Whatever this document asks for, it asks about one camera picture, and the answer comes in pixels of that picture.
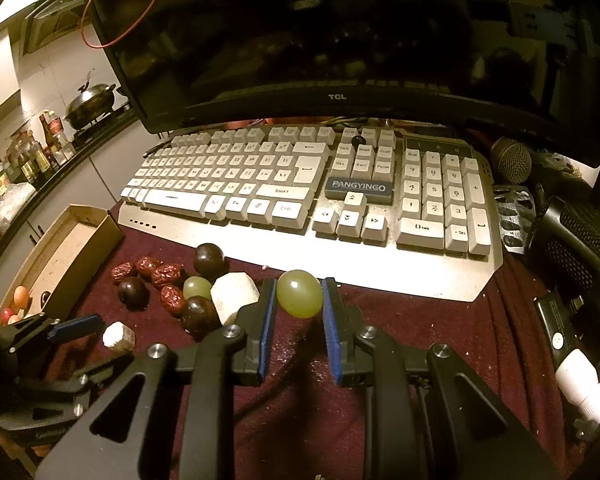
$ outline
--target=white cabinet door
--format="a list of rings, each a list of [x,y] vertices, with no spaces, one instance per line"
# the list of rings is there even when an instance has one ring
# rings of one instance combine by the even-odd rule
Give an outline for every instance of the white cabinet door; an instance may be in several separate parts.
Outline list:
[[[126,183],[142,164],[142,154],[160,142],[160,137],[136,121],[91,155],[93,165],[111,194],[117,199]]]
[[[51,191],[28,220],[36,231],[42,228],[46,232],[69,204],[111,209],[115,203],[111,193],[93,169],[93,164],[87,158]]]
[[[25,222],[0,256],[0,304],[11,286],[11,282],[20,270],[20,266],[33,250],[35,246],[33,240],[37,242],[40,237]]]

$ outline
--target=monitor screen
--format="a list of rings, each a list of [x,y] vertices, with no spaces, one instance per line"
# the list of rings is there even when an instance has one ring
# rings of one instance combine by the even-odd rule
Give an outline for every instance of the monitor screen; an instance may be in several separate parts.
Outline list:
[[[149,2],[94,0],[100,41]],[[545,14],[562,16],[552,5],[156,0],[107,55],[152,132],[276,116],[403,118],[499,129],[597,166],[600,62],[583,60],[568,28],[558,44],[543,37]]]

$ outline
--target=keyboard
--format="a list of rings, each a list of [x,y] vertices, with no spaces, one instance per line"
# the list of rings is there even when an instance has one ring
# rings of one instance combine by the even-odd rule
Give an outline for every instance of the keyboard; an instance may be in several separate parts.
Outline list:
[[[122,225],[232,258],[473,301],[502,264],[485,158],[400,128],[260,126],[176,136],[122,191]]]

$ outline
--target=table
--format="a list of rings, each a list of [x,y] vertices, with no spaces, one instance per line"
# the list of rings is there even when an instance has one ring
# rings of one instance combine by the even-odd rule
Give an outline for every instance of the table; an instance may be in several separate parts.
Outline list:
[[[117,218],[120,204],[112,210]],[[192,271],[194,249],[121,227],[125,238],[103,264],[79,301],[74,314],[98,313],[107,326],[117,320],[136,332],[136,354],[154,342],[177,349],[192,339],[151,299],[144,312],[128,312],[118,301],[109,272],[123,261],[146,254],[183,264]],[[231,271],[248,273],[260,285],[278,270],[237,260]],[[367,322],[382,328],[398,343],[428,348],[451,345],[502,398],[566,477],[582,461],[582,447],[567,444],[560,393],[555,383],[545,336],[533,298],[544,285],[522,263],[505,253],[504,264],[473,303],[434,300],[342,285],[343,300],[362,309]],[[109,356],[97,336],[61,346],[47,378],[71,373]],[[180,407],[174,444],[177,464],[182,419],[188,391]],[[292,318],[282,309],[276,319],[269,375],[260,388],[235,389],[235,468],[238,480],[312,480],[362,477],[364,446],[363,396],[337,388],[328,371],[322,317]],[[177,478],[177,466],[171,478]]]

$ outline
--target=red date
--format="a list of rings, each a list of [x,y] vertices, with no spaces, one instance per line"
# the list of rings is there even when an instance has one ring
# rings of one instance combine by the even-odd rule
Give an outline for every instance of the red date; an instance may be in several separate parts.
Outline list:
[[[158,267],[160,267],[160,262],[151,256],[143,256],[136,261],[136,269],[138,269],[138,274],[147,280],[151,279],[151,274]]]
[[[111,269],[111,279],[116,285],[129,276],[138,274],[136,265],[133,262],[124,262]]]
[[[187,306],[187,300],[184,299],[182,291],[170,283],[160,290],[160,303],[174,317],[180,317]]]
[[[185,279],[184,269],[180,264],[161,265],[151,273],[151,282],[158,289],[167,284],[182,286]]]

